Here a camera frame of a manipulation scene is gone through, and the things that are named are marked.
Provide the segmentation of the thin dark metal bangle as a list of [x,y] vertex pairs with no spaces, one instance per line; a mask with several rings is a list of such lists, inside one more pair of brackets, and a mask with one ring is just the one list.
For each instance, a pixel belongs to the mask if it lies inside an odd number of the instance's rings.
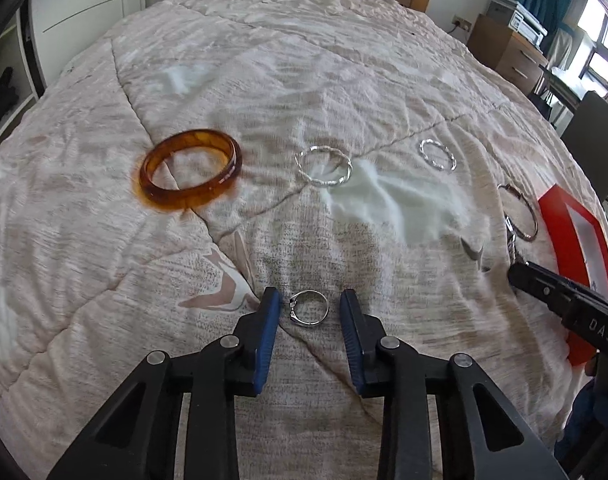
[[536,207],[519,188],[510,183],[498,185],[504,220],[509,230],[524,242],[532,243],[539,233]]

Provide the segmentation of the amber resin bangle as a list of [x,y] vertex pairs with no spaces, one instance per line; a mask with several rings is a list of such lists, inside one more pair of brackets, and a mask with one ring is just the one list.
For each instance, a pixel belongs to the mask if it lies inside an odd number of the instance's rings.
[[237,140],[214,129],[174,134],[156,144],[135,170],[139,200],[165,211],[194,209],[234,198],[243,164]]

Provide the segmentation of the red jewelry box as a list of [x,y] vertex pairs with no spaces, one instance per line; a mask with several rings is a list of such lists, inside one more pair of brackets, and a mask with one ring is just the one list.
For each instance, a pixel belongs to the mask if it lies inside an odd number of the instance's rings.
[[[538,200],[541,217],[553,246],[558,275],[584,285],[608,299],[608,248],[599,220],[560,185]],[[587,363],[596,348],[569,332],[568,360]]]

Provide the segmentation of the dark desk chair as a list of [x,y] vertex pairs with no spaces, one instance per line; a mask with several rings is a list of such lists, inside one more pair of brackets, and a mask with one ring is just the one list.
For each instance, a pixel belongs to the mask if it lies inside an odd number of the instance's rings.
[[608,103],[587,92],[561,140],[603,203],[608,196]]

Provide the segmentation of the wooden dresser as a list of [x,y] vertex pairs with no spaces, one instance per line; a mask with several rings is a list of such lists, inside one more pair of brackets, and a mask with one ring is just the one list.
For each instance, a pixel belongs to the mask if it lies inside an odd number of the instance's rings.
[[524,36],[485,14],[479,14],[466,46],[479,63],[514,84],[525,96],[535,89],[548,64]]

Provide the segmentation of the white printer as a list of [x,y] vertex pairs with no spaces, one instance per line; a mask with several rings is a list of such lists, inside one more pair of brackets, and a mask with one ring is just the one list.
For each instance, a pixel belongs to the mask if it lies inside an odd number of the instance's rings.
[[548,35],[548,31],[537,18],[522,3],[514,0],[489,0],[486,15],[497,23],[518,32],[537,49],[541,47],[543,39]]

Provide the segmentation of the pink quilted bedspread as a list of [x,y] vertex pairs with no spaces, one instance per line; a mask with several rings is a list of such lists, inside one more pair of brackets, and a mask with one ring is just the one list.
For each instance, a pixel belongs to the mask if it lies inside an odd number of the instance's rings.
[[[230,134],[234,198],[165,211],[135,170],[194,129]],[[421,158],[436,139],[453,172]],[[339,148],[351,180],[306,183],[294,155]],[[556,259],[538,198],[598,219],[596,192],[520,90],[426,15],[386,0],[163,0],[71,63],[0,147],[0,440],[43,479],[155,349],[200,350],[266,287],[325,295],[280,318],[268,382],[235,407],[246,479],[371,479],[382,404],[357,396],[337,303],[351,288],[429,356],[471,354],[545,445],[584,382],[567,333],[514,292],[498,185],[536,207],[528,259]]]

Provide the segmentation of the white wardrobe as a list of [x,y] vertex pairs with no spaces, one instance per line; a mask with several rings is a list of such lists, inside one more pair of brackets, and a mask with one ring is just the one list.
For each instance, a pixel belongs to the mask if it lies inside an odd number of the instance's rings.
[[46,86],[113,25],[146,7],[146,0],[30,0],[40,75]]

